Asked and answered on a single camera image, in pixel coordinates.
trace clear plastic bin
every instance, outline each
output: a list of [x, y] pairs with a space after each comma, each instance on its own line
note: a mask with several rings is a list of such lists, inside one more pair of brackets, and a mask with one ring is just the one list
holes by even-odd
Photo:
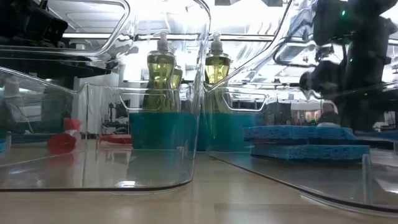
[[[364, 16], [353, 15], [355, 3], [304, 2], [289, 3], [263, 53], [206, 89], [200, 125], [206, 141], [198, 148], [314, 202], [396, 215], [396, 29], [374, 23], [395, 27], [390, 12], [397, 6], [382, 15], [392, 22], [376, 16], [349, 26]], [[256, 82], [260, 77], [265, 81]]]
[[[0, 67], [0, 191], [165, 190], [192, 180], [208, 8], [203, 1], [188, 0], [132, 1], [123, 6], [126, 20], [99, 50], [24, 48], [27, 60], [38, 64], [47, 56], [68, 65], [80, 65], [71, 55], [90, 58], [93, 61], [86, 65], [112, 71], [106, 78], [83, 79], [70, 73], [67, 78], [74, 79], [75, 87], [71, 90], [54, 84], [56, 77], [45, 80]], [[187, 24], [185, 19], [193, 15], [195, 23]], [[142, 76], [148, 75], [148, 53], [160, 40], [155, 34], [164, 29], [170, 33], [169, 47], [179, 47], [178, 65], [193, 84], [155, 88]], [[56, 76], [57, 71], [45, 74]], [[107, 86], [109, 77], [123, 87]]]

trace transparent plastic container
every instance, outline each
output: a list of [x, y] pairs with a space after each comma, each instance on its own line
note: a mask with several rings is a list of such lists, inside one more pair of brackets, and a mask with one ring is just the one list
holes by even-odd
[[[109, 67], [108, 76], [87, 78], [72, 72], [58, 79], [0, 67], [0, 190], [166, 190], [192, 180], [210, 28], [208, 8], [203, 1], [188, 0], [124, 3], [126, 20], [99, 50], [22, 47], [38, 63], [54, 55], [59, 64], [77, 65], [76, 57], [93, 59], [90, 64], [95, 62], [92, 65], [97, 68], [117, 62]], [[193, 15], [196, 22], [186, 23]], [[156, 88], [148, 85], [147, 76], [142, 77], [148, 71], [148, 53], [156, 50], [155, 34], [165, 29], [169, 45], [177, 48], [183, 76], [194, 77], [189, 85]], [[72, 33], [68, 36], [78, 39]], [[114, 85], [104, 81], [109, 77], [116, 79]], [[57, 85], [62, 78], [74, 80], [72, 87]]]
[[398, 6], [301, 3], [263, 53], [206, 89], [198, 148], [313, 202], [396, 215]]

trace blue sponge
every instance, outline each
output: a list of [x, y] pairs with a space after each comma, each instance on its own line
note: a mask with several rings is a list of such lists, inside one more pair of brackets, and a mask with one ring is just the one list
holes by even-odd
[[285, 160], [359, 160], [369, 154], [369, 146], [270, 146], [255, 144], [252, 156], [266, 156]]
[[258, 126], [243, 129], [245, 139], [340, 139], [356, 140], [351, 128], [314, 126]]

